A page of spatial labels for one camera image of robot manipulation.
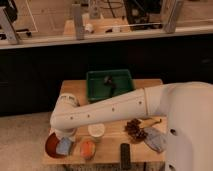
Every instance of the black cabinet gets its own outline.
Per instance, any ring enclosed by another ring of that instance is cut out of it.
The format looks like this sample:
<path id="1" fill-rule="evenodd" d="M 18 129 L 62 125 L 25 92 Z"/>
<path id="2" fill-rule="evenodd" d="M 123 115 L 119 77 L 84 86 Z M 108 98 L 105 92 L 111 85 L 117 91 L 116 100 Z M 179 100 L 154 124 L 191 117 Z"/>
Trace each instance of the black cabinet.
<path id="1" fill-rule="evenodd" d="M 213 83 L 213 35 L 0 50 L 0 115 L 52 110 L 63 80 L 90 70 Z"/>

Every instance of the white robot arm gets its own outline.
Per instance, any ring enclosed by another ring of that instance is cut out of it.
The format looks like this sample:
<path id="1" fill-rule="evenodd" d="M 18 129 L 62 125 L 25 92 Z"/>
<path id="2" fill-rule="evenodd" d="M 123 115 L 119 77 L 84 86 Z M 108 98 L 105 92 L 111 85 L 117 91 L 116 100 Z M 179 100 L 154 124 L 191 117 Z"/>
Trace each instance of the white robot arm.
<path id="1" fill-rule="evenodd" d="M 57 136 L 71 136 L 79 126 L 166 114 L 166 171 L 212 171 L 213 86 L 190 82 L 135 90 L 77 107 L 62 94 L 51 116 Z"/>

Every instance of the green tray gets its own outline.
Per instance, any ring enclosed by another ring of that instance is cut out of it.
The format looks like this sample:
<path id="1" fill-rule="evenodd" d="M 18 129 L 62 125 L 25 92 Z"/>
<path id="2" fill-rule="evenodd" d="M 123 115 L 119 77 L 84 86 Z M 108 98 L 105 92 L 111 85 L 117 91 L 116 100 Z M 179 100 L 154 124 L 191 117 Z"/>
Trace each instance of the green tray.
<path id="1" fill-rule="evenodd" d="M 111 76 L 116 88 L 110 95 L 111 86 L 104 84 L 106 76 Z M 97 102 L 134 90 L 132 77 L 127 69 L 87 72 L 87 98 Z"/>

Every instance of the wooden table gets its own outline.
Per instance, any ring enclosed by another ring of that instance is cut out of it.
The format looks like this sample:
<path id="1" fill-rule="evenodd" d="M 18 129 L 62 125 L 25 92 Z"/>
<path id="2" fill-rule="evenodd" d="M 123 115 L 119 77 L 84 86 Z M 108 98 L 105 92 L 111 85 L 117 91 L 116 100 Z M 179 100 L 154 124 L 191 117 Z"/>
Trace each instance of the wooden table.
<path id="1" fill-rule="evenodd" d="M 149 87 L 162 84 L 160 79 L 138 79 L 134 80 L 135 88 Z M 85 80 L 78 81 L 64 81 L 61 87 L 61 93 L 73 93 L 80 102 L 80 105 L 88 104 L 86 98 L 86 82 Z M 161 117 L 162 123 L 156 124 L 154 127 L 162 132 L 166 131 L 166 118 Z M 121 143 L 130 143 L 131 147 L 131 161 L 132 162 L 156 162 L 164 161 L 165 152 L 158 154 L 151 150 L 144 142 L 132 144 L 128 135 L 124 132 L 125 121 L 116 121 L 105 123 L 106 132 L 100 143 L 96 144 L 96 153 L 92 160 L 85 161 L 80 157 L 80 144 L 84 139 L 90 138 L 87 131 L 87 126 L 78 128 L 76 133 L 76 145 L 73 149 L 72 155 L 62 158 L 54 159 L 49 157 L 46 153 L 43 157 L 44 164 L 99 164 L 99 163 L 119 163 Z"/>
<path id="2" fill-rule="evenodd" d="M 94 34 L 105 34 L 105 31 L 112 28 L 115 25 L 121 27 L 122 32 L 130 32 L 130 27 L 128 26 L 128 21 L 121 18 L 103 18 L 103 19 L 83 19 L 83 25 L 92 24 L 94 28 Z M 74 36 L 75 28 L 73 20 L 67 20 L 64 26 L 63 35 Z"/>

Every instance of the remote control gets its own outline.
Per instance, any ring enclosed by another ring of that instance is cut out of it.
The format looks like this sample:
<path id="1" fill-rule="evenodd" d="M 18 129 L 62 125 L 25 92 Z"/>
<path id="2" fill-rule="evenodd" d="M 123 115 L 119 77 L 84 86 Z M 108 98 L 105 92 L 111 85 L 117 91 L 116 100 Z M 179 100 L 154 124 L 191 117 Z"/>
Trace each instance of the remote control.
<path id="1" fill-rule="evenodd" d="M 130 145 L 127 143 L 120 145 L 120 164 L 121 170 L 131 169 Z"/>

